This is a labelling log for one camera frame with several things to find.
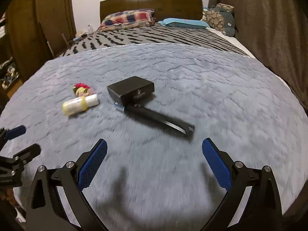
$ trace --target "gray blanket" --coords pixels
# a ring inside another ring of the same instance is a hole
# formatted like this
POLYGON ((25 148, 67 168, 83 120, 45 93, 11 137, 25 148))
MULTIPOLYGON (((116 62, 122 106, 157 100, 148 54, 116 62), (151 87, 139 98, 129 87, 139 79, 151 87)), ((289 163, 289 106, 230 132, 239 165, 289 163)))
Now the gray blanket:
MULTIPOLYGON (((0 126, 27 133, 6 144, 12 156, 38 143, 15 194, 26 207, 36 169, 62 167, 103 138, 108 154, 84 195, 109 230, 200 230, 225 190, 202 155, 210 137, 248 167, 272 167, 283 212, 308 177, 308 119, 295 96, 258 60, 180 44, 135 44, 48 61, 13 95, 0 126), (147 107, 195 125, 191 141, 116 111, 106 86, 137 75, 155 83, 147 107), (66 117, 78 82, 100 104, 66 117)), ((64 197, 64 208, 76 220, 64 197)), ((233 223, 244 209, 241 203, 233 223)))

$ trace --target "silver bolt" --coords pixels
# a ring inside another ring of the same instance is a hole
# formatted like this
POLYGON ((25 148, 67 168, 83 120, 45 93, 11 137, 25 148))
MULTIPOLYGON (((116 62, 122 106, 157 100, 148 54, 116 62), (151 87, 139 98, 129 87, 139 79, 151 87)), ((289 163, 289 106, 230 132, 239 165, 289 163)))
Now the silver bolt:
POLYGON ((237 161, 237 162, 235 163, 235 166, 238 167, 238 168, 241 168, 241 167, 243 167, 244 165, 243 165, 243 163, 241 163, 240 161, 237 161))
POLYGON ((74 166, 74 162, 69 161, 68 163, 66 163, 66 167, 71 168, 72 166, 74 166))
POLYGON ((270 172, 270 171, 271 171, 271 169, 270 169, 269 166, 265 166, 265 167, 264 167, 264 170, 265 170, 266 172, 270 172))
POLYGON ((42 172, 44 169, 45 169, 44 166, 39 166, 39 167, 38 167, 38 171, 39 171, 39 172, 42 172))

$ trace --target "patterned cushion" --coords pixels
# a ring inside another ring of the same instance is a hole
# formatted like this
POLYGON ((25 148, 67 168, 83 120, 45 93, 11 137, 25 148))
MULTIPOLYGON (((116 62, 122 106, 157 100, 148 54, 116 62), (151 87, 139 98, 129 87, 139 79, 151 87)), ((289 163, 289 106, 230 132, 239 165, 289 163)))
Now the patterned cushion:
POLYGON ((138 9, 110 14, 105 17, 97 31, 152 26, 155 22, 152 17, 153 13, 154 10, 152 9, 138 9))

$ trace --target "wooden headboard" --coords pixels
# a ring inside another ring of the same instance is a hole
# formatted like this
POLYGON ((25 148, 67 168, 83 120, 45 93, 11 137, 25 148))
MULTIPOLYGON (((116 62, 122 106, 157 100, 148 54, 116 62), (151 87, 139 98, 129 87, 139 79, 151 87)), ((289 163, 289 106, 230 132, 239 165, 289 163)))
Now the wooden headboard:
POLYGON ((154 8, 157 21, 202 18, 202 0, 105 0, 100 2, 100 21, 112 13, 142 8, 154 8))

